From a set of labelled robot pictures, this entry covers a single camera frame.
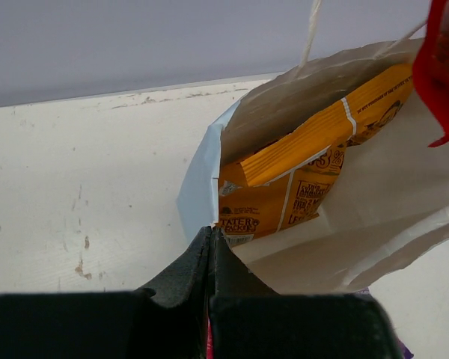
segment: gray wall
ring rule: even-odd
[[[0,0],[0,106],[273,73],[312,0]],[[399,37],[427,0],[323,0],[311,57]]]

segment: red bag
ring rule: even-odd
[[[445,135],[433,142],[449,142],[449,0],[433,0],[423,46],[413,65],[415,89],[441,124]]]

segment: white string handle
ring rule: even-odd
[[[323,3],[323,0],[313,0],[313,4],[311,5],[311,14],[309,16],[309,26],[308,26],[308,39],[306,41],[305,49],[302,52],[302,59],[301,63],[298,66],[298,71],[296,72],[296,75],[298,75],[301,71],[301,69],[306,65],[309,58],[309,53],[311,51],[311,45],[313,44],[314,37],[316,36],[316,29],[317,29],[317,19],[320,12],[321,4]],[[414,35],[416,32],[421,30],[425,25],[427,24],[427,19],[423,20],[419,24],[417,24],[414,28],[411,29],[411,31],[407,32],[402,36],[399,40],[394,41],[389,46],[386,46],[385,48],[378,51],[373,58],[379,58],[385,54],[387,54],[389,51],[391,51],[394,47],[398,46],[403,41],[408,40],[412,35]]]
[[[314,36],[316,35],[317,17],[320,13],[321,3],[323,0],[314,0],[311,5],[311,14],[309,15],[308,25],[308,40],[306,41],[306,47],[302,52],[301,63],[298,66],[298,72],[308,62],[309,52],[311,51],[311,45],[313,44]]]
[[[425,25],[427,24],[427,19],[424,19],[423,21],[419,22],[414,28],[411,29],[411,31],[407,32],[402,36],[399,40],[394,41],[391,45],[386,46],[381,51],[378,51],[373,58],[380,58],[383,55],[386,55],[388,52],[390,52],[394,47],[398,46],[403,41],[408,40],[412,35],[414,35],[416,32],[421,30]]]

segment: white table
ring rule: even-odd
[[[0,292],[134,289],[187,246],[174,200],[207,126],[264,80],[0,108]],[[449,358],[449,242],[372,285]]]

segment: white paper bag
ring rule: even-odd
[[[178,209],[187,237],[218,221],[219,167],[294,130],[392,64],[420,40],[375,43],[294,68],[254,89],[207,130]],[[236,248],[279,292],[348,292],[401,269],[449,238],[449,144],[413,94],[379,134],[346,152],[320,217]]]

